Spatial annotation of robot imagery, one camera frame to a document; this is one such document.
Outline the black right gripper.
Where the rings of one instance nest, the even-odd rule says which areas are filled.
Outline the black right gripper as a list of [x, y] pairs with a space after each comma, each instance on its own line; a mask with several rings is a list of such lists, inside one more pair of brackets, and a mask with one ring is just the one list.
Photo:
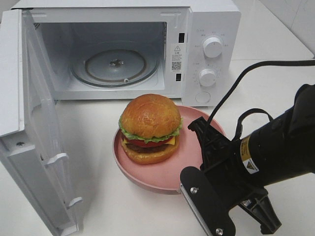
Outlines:
[[202, 148], [201, 171], [226, 209], [238, 205], [260, 223], [262, 234], [274, 234], [282, 225], [268, 191], [250, 180], [241, 162], [240, 141], [230, 141], [199, 117], [188, 125]]

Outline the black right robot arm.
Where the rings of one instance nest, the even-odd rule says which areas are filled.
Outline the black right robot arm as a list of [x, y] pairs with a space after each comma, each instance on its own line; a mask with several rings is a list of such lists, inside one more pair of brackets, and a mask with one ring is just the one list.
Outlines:
[[260, 224], [261, 233], [273, 234], [280, 226], [266, 186], [315, 170], [315, 88], [302, 85], [293, 106], [242, 138], [239, 119], [230, 140], [207, 124], [194, 120], [194, 131], [204, 151], [199, 168], [181, 171], [181, 190], [205, 233], [233, 236], [236, 228], [229, 211], [239, 206]]

